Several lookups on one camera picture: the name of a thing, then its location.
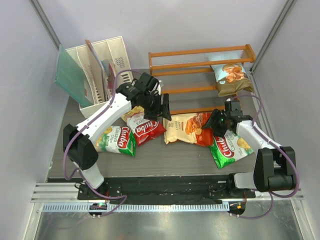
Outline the red Chuba chips bag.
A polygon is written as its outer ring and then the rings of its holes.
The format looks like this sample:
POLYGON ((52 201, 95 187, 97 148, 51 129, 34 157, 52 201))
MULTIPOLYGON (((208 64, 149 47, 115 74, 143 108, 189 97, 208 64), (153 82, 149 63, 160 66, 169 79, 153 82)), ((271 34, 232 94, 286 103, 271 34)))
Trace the red Chuba chips bag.
POLYGON ((166 129, 158 120, 144 118, 144 109, 141 106, 134 107, 129 112, 122 115, 121 119, 133 132, 138 146, 156 139, 166 132, 166 129))

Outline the beige orange cassava chips bag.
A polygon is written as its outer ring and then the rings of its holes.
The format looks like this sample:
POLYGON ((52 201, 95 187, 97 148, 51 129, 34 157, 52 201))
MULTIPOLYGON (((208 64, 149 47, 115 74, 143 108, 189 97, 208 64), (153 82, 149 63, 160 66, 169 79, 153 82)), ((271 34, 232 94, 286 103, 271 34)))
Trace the beige orange cassava chips bag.
POLYGON ((210 112, 176 114, 171 121, 163 119, 164 142, 166 144, 182 141, 209 147, 213 144, 213 130, 203 128, 211 116, 210 112))

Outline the light blue cassava chips bag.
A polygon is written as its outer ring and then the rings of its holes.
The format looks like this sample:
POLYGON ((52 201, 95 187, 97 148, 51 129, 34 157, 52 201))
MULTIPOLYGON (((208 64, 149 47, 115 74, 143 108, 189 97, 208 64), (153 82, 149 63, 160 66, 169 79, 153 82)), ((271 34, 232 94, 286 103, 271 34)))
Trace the light blue cassava chips bag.
POLYGON ((239 91, 254 92, 254 87, 241 63, 211 65, 219 97, 237 94, 239 91))

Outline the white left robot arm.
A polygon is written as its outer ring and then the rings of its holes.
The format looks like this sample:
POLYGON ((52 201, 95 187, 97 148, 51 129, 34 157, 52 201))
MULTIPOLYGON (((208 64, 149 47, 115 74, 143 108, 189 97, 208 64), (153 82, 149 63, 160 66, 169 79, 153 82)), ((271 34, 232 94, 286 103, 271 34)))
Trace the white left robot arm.
POLYGON ((102 133, 132 108, 141 106, 144 117, 155 121, 159 117, 171 119, 169 94, 162 93, 160 80, 144 72, 139 79, 113 88, 111 100, 83 122, 63 129, 63 160, 70 159, 89 185, 89 194, 100 200, 107 192, 104 177, 97 165, 99 157, 94 143, 102 133))

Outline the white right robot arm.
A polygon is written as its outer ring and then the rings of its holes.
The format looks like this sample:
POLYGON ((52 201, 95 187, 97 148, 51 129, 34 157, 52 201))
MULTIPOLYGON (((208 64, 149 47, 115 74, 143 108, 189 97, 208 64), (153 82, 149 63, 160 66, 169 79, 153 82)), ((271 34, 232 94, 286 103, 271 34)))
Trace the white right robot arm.
POLYGON ((243 138, 256 155, 252 172, 238 172, 230 175, 226 193, 233 198, 251 189, 261 193, 268 192, 282 197, 280 191, 289 191, 286 198, 294 196, 300 188, 300 178, 296 168, 296 154, 292 147, 282 146, 264 133, 255 118, 243 114, 240 101, 236 97, 224 103, 224 109, 215 109, 202 125, 212 129, 213 135, 223 138, 232 131, 243 138))

